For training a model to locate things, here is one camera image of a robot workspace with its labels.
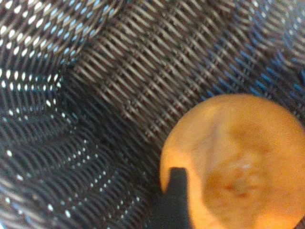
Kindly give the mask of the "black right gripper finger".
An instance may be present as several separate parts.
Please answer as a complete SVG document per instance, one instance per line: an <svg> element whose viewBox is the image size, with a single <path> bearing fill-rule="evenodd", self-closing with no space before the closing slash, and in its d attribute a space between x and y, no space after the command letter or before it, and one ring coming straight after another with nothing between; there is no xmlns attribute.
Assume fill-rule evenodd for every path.
<svg viewBox="0 0 305 229"><path fill-rule="evenodd" d="M170 169L167 191L158 198L147 228L191 228L187 210L187 174L185 168L174 167Z"/></svg>

